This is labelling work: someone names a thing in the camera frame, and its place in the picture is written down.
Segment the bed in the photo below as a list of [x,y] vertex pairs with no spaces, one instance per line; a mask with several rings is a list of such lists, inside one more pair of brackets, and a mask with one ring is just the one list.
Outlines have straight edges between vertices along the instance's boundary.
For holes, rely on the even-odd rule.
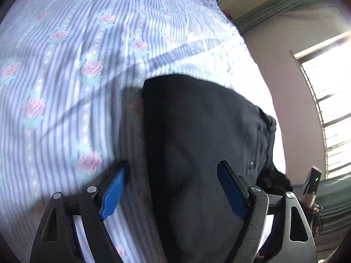
[[[257,65],[215,0],[16,0],[0,25],[0,70],[0,232],[22,262],[51,195],[98,182],[114,159],[132,171],[106,221],[118,253],[124,262],[166,262],[146,171],[146,79],[211,81],[276,118]],[[285,172],[278,123],[273,161]]]

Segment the button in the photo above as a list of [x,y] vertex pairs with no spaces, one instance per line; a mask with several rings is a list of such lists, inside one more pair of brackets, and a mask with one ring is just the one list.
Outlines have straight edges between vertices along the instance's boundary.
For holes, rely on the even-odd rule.
[[253,161],[250,162],[249,164],[249,170],[253,169]]

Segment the metal screw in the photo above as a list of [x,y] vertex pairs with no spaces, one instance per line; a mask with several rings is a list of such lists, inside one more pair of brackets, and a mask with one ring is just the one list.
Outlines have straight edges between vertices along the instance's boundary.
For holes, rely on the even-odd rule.
[[289,199],[294,199],[294,198],[295,198],[295,194],[292,193],[292,192],[287,192],[285,195],[286,195],[287,198],[289,198]]
[[257,187],[257,186],[251,186],[250,190],[251,192],[254,192],[254,193],[259,193],[261,191],[260,187]]
[[59,198],[61,198],[62,194],[60,192],[56,192],[55,194],[52,195],[52,197],[57,200]]
[[98,188],[96,188],[95,186],[90,186],[87,189],[88,193],[95,193],[97,191]]

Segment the blue rubber grip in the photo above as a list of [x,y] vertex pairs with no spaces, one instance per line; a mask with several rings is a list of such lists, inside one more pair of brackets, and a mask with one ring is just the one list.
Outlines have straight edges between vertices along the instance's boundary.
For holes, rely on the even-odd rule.
[[124,168],[113,179],[106,193],[102,197],[101,209],[99,216],[101,220],[105,220],[112,215],[118,205],[124,190]]
[[228,202],[234,214],[236,214],[241,220],[245,219],[246,212],[244,209],[245,198],[239,191],[234,183],[234,180],[230,177],[229,172],[226,170],[224,165],[219,165],[217,170],[218,180],[222,185],[225,195],[227,196]]

